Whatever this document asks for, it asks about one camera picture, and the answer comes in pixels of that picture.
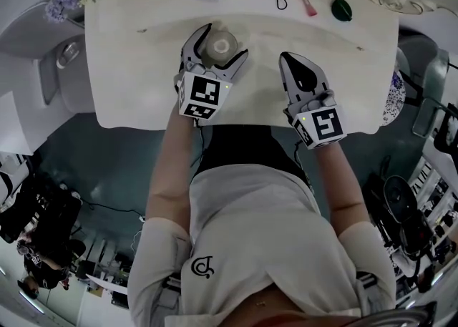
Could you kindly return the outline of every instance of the floor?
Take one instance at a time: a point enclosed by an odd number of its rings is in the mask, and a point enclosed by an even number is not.
[[[389,175],[406,179],[415,168],[424,141],[411,133],[416,108],[404,106],[397,119],[381,127],[375,135],[352,134],[341,141],[349,162],[361,184],[369,173],[379,171],[381,161],[391,155]],[[90,202],[97,202],[121,210],[145,212],[150,174],[157,158],[164,132],[99,126],[95,114],[78,114],[60,127],[40,148],[41,169],[57,182],[65,182]],[[204,129],[205,143],[211,137],[211,128]],[[290,128],[273,128],[273,136],[292,157],[298,136]],[[198,131],[194,137],[194,158],[201,150]],[[303,145],[299,157],[316,191],[318,204],[327,216],[318,168],[313,151]],[[88,205],[82,208],[79,222],[84,230],[95,230],[108,240],[114,240],[118,249],[132,257],[130,249],[134,234],[142,223],[135,213],[118,213]]]

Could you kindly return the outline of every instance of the person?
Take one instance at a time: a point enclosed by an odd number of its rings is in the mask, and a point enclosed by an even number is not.
[[[214,126],[190,183],[192,141],[175,105],[128,282],[136,327],[339,327],[394,308],[394,269],[339,143],[313,150],[328,222],[270,127]]]
[[[48,255],[43,255],[36,251],[31,243],[19,240],[17,250],[24,256],[24,268],[27,273],[23,280],[18,280],[18,286],[28,297],[36,299],[40,288],[54,289],[59,283],[68,290],[72,252],[66,244],[55,248]]]
[[[78,250],[80,255],[85,249],[81,241],[69,239],[80,209],[80,200],[58,188],[38,225],[20,235],[17,250],[24,256],[28,276],[18,280],[18,286],[30,298],[37,298],[40,288],[53,289],[59,283],[69,290],[73,254]]]

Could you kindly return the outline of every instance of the white t-shirt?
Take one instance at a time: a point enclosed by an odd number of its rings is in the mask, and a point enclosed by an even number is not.
[[[194,178],[190,203],[192,244],[169,220],[143,227],[129,279],[137,327],[152,326],[157,304],[177,314],[166,327],[217,326],[272,283],[308,314],[360,316],[360,271],[376,277],[384,305],[394,307],[394,271],[377,230],[358,223],[337,237],[296,176],[262,165],[217,167]],[[167,293],[179,284],[175,308]]]

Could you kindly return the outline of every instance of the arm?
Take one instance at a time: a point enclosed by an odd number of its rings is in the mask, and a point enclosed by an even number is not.
[[[181,269],[190,251],[186,230],[177,223],[164,218],[145,222],[127,284],[136,327],[164,326],[165,316],[178,314]]]
[[[44,257],[40,253],[37,253],[37,255],[41,258],[42,262],[46,263],[50,268],[53,270],[61,270],[62,267],[55,263],[53,260],[50,260],[48,257]]]
[[[316,149],[315,153],[336,234],[340,235],[353,224],[370,221],[358,180],[341,146],[329,144]]]
[[[190,226],[189,176],[193,148],[193,119],[173,107],[157,159],[146,208],[146,218],[171,220],[187,232]]]

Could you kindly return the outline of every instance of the white table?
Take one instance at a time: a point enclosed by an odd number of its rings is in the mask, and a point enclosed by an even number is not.
[[[349,132],[374,133],[382,121],[396,56],[396,14],[347,0],[354,19],[331,14],[332,0],[97,0],[86,8],[92,93],[103,127],[163,130],[176,93],[172,78],[186,39],[210,21],[235,35],[250,56],[215,124],[288,126],[278,57],[302,54],[326,73]]]
[[[112,304],[112,294],[103,290],[102,296],[89,291],[83,294],[77,327],[134,327],[128,309]]]

